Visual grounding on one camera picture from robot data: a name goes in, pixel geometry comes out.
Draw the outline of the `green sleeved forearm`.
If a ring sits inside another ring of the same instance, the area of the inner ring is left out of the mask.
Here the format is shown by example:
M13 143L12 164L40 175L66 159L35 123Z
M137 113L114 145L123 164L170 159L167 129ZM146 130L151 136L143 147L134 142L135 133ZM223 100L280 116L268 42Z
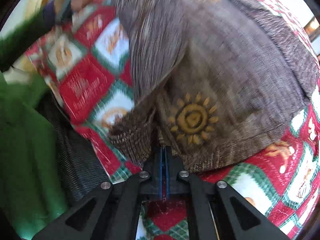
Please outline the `green sleeved forearm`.
M37 111L48 91L38 74L27 83L1 79L1 239L9 229L33 238L67 210L56 161L56 132Z

